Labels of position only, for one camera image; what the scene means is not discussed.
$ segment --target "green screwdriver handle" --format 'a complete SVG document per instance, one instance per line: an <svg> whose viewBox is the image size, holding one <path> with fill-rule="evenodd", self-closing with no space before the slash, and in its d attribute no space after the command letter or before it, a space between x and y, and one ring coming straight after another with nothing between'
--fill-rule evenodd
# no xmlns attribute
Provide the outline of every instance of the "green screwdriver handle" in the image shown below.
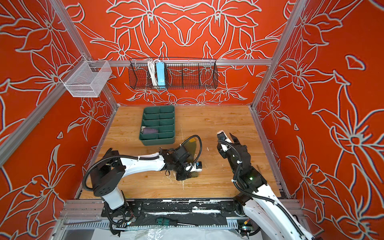
<svg viewBox="0 0 384 240"><path fill-rule="evenodd" d="M165 217L159 217L156 219L156 224L162 225L162 226L177 226L177 220L172 220Z"/></svg>

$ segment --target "wooden tabletop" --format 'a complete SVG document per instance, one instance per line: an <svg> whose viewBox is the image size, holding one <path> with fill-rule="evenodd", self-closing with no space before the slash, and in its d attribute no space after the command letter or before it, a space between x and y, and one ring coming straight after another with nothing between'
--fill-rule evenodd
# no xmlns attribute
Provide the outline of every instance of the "wooden tabletop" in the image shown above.
<svg viewBox="0 0 384 240"><path fill-rule="evenodd" d="M252 166L261 172L277 197L280 196L271 167L265 156L248 106L176 106L175 143L162 146L144 146L139 140L139 131L144 106L122 106L118 109L108 135L98 156L100 160L112 147L119 154L145 155L163 149L176 148L189 136L197 134L203 150L199 161L203 170L198 177L176 181L175 173L165 171L142 172L124 177L119 189L132 198L202 198L234 197L239 191L231 179L233 173L228 160L217 151L217 132L232 133L241 144L248 147ZM81 199L97 198L93 192L83 191Z"/></svg>

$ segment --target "blue power strip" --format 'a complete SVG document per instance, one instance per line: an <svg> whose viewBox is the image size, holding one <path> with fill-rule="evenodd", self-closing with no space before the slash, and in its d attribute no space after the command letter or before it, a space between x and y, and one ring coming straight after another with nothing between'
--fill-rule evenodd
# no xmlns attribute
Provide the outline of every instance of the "blue power strip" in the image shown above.
<svg viewBox="0 0 384 240"><path fill-rule="evenodd" d="M159 62L156 63L156 72L157 72L157 83L159 86L164 86L166 85L166 80L164 76L164 63Z"/></svg>

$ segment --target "screwdriver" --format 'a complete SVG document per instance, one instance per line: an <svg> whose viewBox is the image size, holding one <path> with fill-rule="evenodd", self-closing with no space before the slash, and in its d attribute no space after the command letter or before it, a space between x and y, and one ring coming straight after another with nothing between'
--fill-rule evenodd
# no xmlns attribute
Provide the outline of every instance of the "screwdriver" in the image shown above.
<svg viewBox="0 0 384 240"><path fill-rule="evenodd" d="M165 218L165 217L159 217L156 219L156 223L158 225L162 225L162 226L177 226L177 225L185 225L185 226L195 226L197 227L198 225L196 224L187 224L187 223L179 223L177 222L177 220L172 220L172 219L169 219L169 218Z"/></svg>

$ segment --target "white mesh basket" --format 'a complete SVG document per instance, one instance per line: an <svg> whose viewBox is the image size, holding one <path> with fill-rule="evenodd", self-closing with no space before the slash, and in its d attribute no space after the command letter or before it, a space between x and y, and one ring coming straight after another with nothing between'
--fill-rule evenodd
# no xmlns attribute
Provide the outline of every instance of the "white mesh basket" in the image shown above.
<svg viewBox="0 0 384 240"><path fill-rule="evenodd" d="M79 64L72 76L63 82L65 88L73 97L98 97L112 74L108 61L105 61L98 72L93 72L86 61Z"/></svg>

